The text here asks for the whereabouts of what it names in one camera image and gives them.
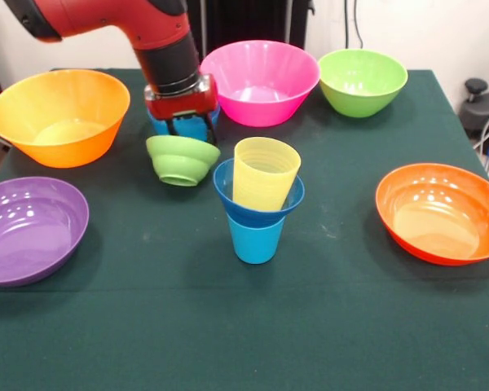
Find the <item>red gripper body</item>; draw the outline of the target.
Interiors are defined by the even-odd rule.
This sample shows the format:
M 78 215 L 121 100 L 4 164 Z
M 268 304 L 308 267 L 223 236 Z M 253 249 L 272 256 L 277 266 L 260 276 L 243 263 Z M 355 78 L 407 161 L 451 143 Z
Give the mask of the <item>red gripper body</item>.
M 167 121 L 185 115 L 205 116 L 218 106 L 218 88 L 212 74 L 201 74 L 189 88 L 174 94 L 158 94 L 150 85 L 143 96 L 154 118 Z

